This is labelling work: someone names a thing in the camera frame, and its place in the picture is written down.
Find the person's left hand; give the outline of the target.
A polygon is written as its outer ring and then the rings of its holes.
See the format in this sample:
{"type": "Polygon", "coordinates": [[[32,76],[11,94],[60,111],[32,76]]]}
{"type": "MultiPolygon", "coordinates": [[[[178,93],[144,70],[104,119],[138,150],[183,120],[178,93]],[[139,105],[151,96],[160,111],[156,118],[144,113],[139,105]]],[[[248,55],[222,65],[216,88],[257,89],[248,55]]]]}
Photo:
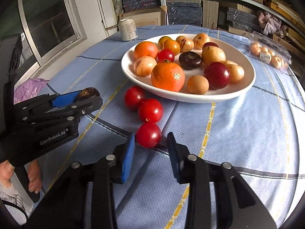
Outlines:
{"type": "MultiPolygon", "coordinates": [[[[10,189],[12,187],[12,182],[10,179],[14,173],[14,169],[15,167],[12,166],[7,160],[1,163],[1,185],[6,189],[10,189]]],[[[29,178],[28,190],[38,194],[42,187],[42,182],[37,159],[30,163],[27,174],[29,178]]]]}

